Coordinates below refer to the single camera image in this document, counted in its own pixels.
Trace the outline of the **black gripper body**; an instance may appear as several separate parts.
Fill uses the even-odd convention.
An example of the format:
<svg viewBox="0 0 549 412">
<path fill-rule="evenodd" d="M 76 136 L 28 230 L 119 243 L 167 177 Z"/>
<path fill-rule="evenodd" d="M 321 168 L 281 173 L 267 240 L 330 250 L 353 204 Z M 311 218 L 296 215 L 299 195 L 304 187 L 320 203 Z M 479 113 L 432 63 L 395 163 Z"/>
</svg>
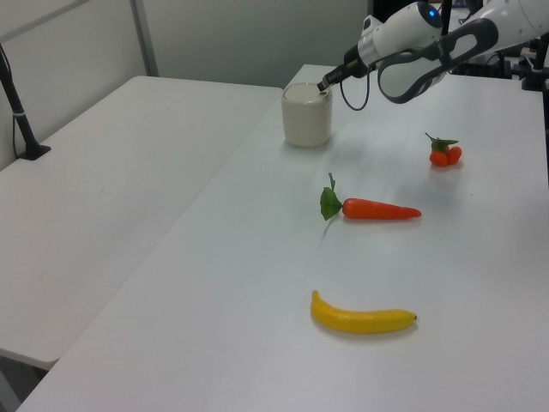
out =
<svg viewBox="0 0 549 412">
<path fill-rule="evenodd" d="M 365 76 L 365 64 L 359 55 L 357 45 L 348 49 L 344 55 L 343 63 L 340 64 L 332 76 L 331 83 L 344 82 L 349 77 L 363 78 Z"/>
</svg>

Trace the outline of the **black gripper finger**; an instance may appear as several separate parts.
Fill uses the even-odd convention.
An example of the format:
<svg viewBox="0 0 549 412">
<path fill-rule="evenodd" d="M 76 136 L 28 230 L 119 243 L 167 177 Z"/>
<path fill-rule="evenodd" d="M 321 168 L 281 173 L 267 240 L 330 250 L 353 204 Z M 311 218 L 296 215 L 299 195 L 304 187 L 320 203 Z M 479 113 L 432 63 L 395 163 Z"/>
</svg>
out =
<svg viewBox="0 0 549 412">
<path fill-rule="evenodd" d="M 332 70 L 317 84 L 317 89 L 319 92 L 324 92 L 331 86 L 340 83 L 342 80 L 343 72 L 341 70 Z"/>
</svg>

